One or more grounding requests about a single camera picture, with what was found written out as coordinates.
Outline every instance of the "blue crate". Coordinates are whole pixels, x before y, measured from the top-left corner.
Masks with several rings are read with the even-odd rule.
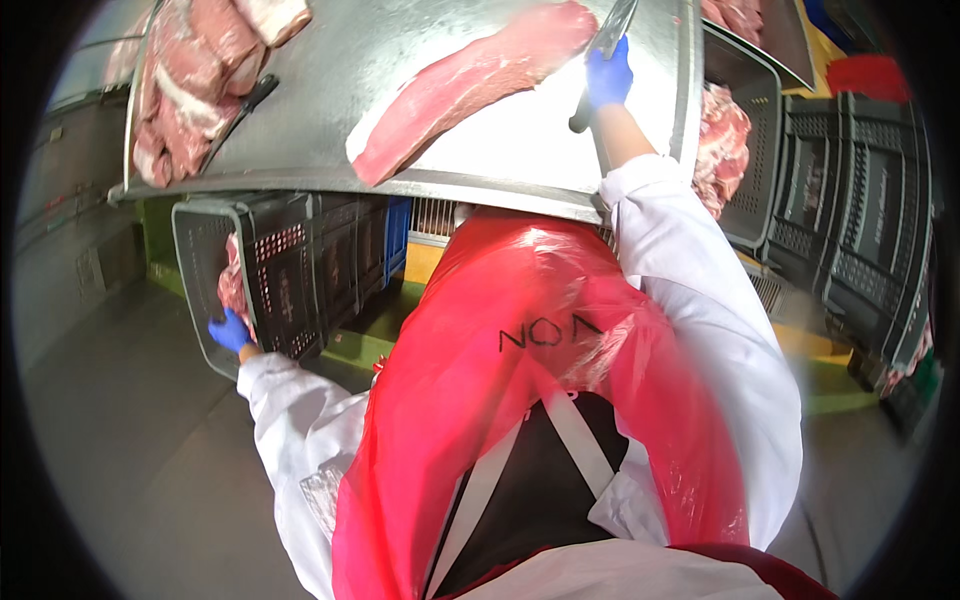
[[[407,264],[407,237],[410,235],[410,215],[413,199],[406,196],[391,196],[387,209],[386,262],[384,263],[383,287],[390,277]]]

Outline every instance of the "gloved hand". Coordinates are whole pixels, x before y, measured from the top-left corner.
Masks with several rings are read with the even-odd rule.
[[[240,348],[245,344],[253,343],[253,338],[250,337],[247,324],[235,312],[226,308],[224,314],[227,315],[226,321],[217,323],[211,318],[210,322],[206,324],[206,330],[210,332],[210,337],[213,338],[214,342],[239,354]]]
[[[634,83],[634,72],[627,64],[629,50],[627,37],[624,36],[616,42],[610,60],[603,60],[599,50],[594,50],[587,58],[587,92],[594,110],[604,105],[622,105],[627,99],[630,86]]]

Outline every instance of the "lean meat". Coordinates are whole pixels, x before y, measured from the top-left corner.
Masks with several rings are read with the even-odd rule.
[[[499,33],[427,66],[381,105],[385,110],[372,109],[353,128],[347,156],[357,177],[367,185],[382,182],[424,141],[543,81],[596,31],[593,14],[572,0],[538,4]]]
[[[700,13],[760,47],[760,31],[763,29],[760,0],[701,0]]]
[[[750,163],[749,133],[750,118],[733,101],[730,89],[706,84],[693,191],[714,219],[720,218]]]
[[[227,236],[227,267],[220,273],[217,281],[217,298],[223,307],[229,308],[243,319],[250,330],[250,335],[256,342],[256,331],[250,320],[250,308],[247,306],[247,295],[243,289],[243,272],[240,265],[240,244],[236,232]]]
[[[240,111],[238,97],[256,84],[267,47],[310,18],[303,0],[166,0],[135,92],[136,130],[156,132],[167,149],[155,153],[152,140],[134,143],[133,164],[144,181],[165,187],[196,175],[207,140],[224,134]]]

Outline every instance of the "stainless steel table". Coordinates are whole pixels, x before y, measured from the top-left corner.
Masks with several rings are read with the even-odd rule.
[[[206,173],[154,190],[139,178],[114,200],[198,190],[373,191],[601,223],[600,162],[589,132],[567,119],[585,82],[582,57],[537,89],[504,98],[441,135],[410,166],[371,189],[344,142],[378,100],[431,62],[496,33],[527,0],[317,2],[265,72],[279,88],[239,125]],[[584,0],[602,22],[613,0]],[[629,32],[634,88],[627,107],[659,152],[693,173],[703,79],[699,3],[643,0]]]

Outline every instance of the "worker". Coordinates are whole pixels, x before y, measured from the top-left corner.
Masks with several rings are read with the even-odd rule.
[[[571,467],[568,459],[567,466],[562,461],[542,465],[540,461],[546,464],[564,454],[549,445],[565,442],[531,433],[529,442],[543,458],[501,464],[498,478],[493,478],[496,488],[488,493],[492,498],[482,518],[474,519],[468,539],[450,533],[456,528],[449,526],[468,504],[469,490],[461,485],[419,597],[466,590],[462,597],[471,600],[779,598],[778,589],[801,590],[804,597],[828,596],[800,571],[761,552],[780,530],[799,485],[799,391],[763,306],[720,227],[691,191],[678,163],[657,154],[624,107],[634,80],[627,55],[624,37],[609,60],[598,52],[588,59],[593,127],[599,130],[611,167],[600,193],[612,216],[624,277],[662,309],[720,405],[743,474],[753,548],[730,552],[665,547],[669,539],[656,492],[649,487],[645,492],[642,482],[633,479],[631,497],[621,496],[614,503],[621,508],[591,506],[592,497],[576,505],[580,500],[570,499],[576,494],[563,486],[569,477],[587,474],[578,474],[580,467]],[[657,91],[644,88],[640,93]],[[211,321],[209,333],[239,355],[237,391],[250,402],[254,440],[276,493],[277,530],[294,569],[316,597],[333,598],[336,493],[361,442],[369,392],[351,395],[295,361],[262,353],[242,320],[229,310],[224,323]],[[610,421],[609,426],[589,423],[591,431],[607,427],[607,434],[596,434],[605,454],[616,454],[608,448],[618,444],[621,459],[624,452],[633,452],[634,444],[628,446],[616,433],[610,417],[588,417],[603,412],[593,410],[605,403],[603,398],[580,394],[577,401],[583,419]],[[536,420],[537,413],[531,410],[528,418]],[[573,474],[565,474],[565,468],[574,469]],[[545,470],[561,475],[539,479]],[[644,479],[649,472],[647,468],[647,475],[630,477]],[[503,495],[510,488],[512,495]],[[547,494],[551,511],[538,511],[536,505],[531,509],[522,501],[538,493]],[[497,501],[498,494],[507,501]],[[594,515],[604,510],[621,514],[606,519]],[[456,545],[452,538],[457,536],[459,546],[448,556],[446,550]],[[544,546],[552,549],[524,560]]]

